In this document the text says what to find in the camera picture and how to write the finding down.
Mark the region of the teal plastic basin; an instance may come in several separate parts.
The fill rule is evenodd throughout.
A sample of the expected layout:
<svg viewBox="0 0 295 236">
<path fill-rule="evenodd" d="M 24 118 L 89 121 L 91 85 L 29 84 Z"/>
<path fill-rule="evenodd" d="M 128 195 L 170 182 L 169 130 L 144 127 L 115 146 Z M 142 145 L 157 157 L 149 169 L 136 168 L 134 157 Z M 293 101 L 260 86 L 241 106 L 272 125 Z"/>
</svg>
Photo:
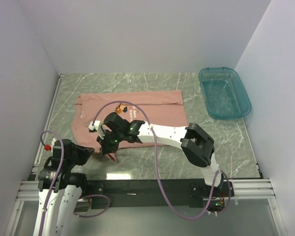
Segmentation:
<svg viewBox="0 0 295 236">
<path fill-rule="evenodd" d="M 228 67 L 207 67 L 199 74 L 206 109 L 218 120 L 239 119 L 252 109 L 245 87 L 237 74 Z"/>
</svg>

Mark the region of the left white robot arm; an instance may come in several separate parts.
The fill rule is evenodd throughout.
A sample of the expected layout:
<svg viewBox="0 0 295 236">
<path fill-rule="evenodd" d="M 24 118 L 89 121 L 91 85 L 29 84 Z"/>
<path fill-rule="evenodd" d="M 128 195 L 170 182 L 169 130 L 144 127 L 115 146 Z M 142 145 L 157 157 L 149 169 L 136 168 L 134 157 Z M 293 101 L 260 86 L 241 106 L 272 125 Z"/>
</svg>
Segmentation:
<svg viewBox="0 0 295 236">
<path fill-rule="evenodd" d="M 44 149 L 51 151 L 52 156 L 38 174 L 39 208 L 33 234 L 63 236 L 78 199 L 89 190 L 86 175 L 71 170 L 86 164 L 94 149 L 77 145 L 70 139 L 55 138 Z"/>
</svg>

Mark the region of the pink printed t shirt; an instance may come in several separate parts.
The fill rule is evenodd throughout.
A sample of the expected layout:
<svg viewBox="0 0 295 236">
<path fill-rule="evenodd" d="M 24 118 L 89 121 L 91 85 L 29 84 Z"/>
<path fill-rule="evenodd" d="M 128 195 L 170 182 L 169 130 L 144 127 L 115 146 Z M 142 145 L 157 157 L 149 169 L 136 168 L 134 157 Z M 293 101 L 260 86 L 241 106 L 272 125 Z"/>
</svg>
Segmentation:
<svg viewBox="0 0 295 236">
<path fill-rule="evenodd" d="M 100 152 L 97 133 L 89 132 L 88 126 L 99 109 L 112 101 L 119 103 L 105 107 L 96 117 L 97 120 L 103 121 L 109 113 L 116 112 L 128 122 L 145 121 L 146 118 L 140 110 L 124 103 L 128 101 L 143 109 L 152 124 L 176 127 L 189 125 L 181 90 L 80 94 L 75 102 L 76 112 L 71 123 L 72 132 L 79 145 L 94 148 L 96 153 Z"/>
</svg>

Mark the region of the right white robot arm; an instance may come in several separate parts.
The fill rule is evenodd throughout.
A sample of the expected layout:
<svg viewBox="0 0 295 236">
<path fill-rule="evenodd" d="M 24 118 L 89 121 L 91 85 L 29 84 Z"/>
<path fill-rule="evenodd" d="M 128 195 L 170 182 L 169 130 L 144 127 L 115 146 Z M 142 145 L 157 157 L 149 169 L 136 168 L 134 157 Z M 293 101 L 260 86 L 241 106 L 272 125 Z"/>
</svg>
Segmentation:
<svg viewBox="0 0 295 236">
<path fill-rule="evenodd" d="M 200 168 L 207 193 L 217 196 L 223 191 L 224 178 L 215 160 L 214 140 L 196 123 L 171 127 L 148 124 L 143 120 L 129 122 L 112 112 L 103 122 L 90 122 L 88 129 L 97 132 L 97 141 L 104 155 L 115 153 L 122 141 L 139 144 L 157 142 L 181 149 L 188 161 Z"/>
</svg>

